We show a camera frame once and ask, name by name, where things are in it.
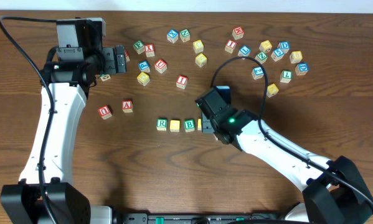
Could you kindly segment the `yellow o block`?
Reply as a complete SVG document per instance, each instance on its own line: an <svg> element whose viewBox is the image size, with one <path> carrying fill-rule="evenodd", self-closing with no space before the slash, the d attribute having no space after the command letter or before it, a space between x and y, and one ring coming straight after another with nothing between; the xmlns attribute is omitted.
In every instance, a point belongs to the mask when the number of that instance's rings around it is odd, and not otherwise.
<svg viewBox="0 0 373 224"><path fill-rule="evenodd" d="M179 132L181 127L181 122L179 120L172 119L170 120L170 132Z"/></svg>
<svg viewBox="0 0 373 224"><path fill-rule="evenodd" d="M197 129L198 129L199 131L202 130L202 119L201 119L201 118L199 118L199 119L197 120Z"/></svg>

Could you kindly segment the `green B block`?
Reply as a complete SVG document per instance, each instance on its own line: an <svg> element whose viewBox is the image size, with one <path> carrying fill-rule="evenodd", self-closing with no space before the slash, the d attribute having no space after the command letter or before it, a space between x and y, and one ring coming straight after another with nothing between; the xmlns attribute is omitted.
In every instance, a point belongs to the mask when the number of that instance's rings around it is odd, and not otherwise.
<svg viewBox="0 0 373 224"><path fill-rule="evenodd" d="M193 132L196 129L195 122L193 119L187 119L184 121L185 132Z"/></svg>

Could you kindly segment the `yellow O block front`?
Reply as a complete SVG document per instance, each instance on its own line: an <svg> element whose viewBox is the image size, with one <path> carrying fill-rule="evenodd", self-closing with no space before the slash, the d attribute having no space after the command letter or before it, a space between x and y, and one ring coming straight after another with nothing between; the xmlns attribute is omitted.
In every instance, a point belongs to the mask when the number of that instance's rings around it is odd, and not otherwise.
<svg viewBox="0 0 373 224"><path fill-rule="evenodd" d="M172 119L170 120L170 132L179 132L181 127L181 122L179 120Z"/></svg>

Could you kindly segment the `green R block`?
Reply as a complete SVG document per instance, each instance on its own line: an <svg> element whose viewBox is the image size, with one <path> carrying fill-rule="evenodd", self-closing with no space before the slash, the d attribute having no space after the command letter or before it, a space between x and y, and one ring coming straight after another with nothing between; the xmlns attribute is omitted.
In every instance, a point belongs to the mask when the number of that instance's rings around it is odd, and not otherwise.
<svg viewBox="0 0 373 224"><path fill-rule="evenodd" d="M156 129L158 131L166 131L167 130L167 119L158 118L156 121Z"/></svg>

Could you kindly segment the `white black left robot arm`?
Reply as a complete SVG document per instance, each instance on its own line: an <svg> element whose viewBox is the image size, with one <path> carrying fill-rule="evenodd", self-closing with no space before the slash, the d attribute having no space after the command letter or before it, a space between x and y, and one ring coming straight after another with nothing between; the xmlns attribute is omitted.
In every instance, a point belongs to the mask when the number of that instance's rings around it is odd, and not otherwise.
<svg viewBox="0 0 373 224"><path fill-rule="evenodd" d="M126 72L125 50L52 48L40 71L42 107L34 144L17 184L0 201L13 223L122 223L109 206L91 205L73 186L73 149L97 75Z"/></svg>

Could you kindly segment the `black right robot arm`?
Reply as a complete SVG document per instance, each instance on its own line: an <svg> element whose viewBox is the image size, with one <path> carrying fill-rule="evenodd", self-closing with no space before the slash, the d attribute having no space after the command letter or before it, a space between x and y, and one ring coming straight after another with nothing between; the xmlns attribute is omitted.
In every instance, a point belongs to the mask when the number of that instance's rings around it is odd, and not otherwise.
<svg viewBox="0 0 373 224"><path fill-rule="evenodd" d="M350 159L332 161L303 149L255 114L230 105L204 108L202 114L224 144L261 159L301 191L304 201L285 215L286 220L365 223L373 216L373 196Z"/></svg>

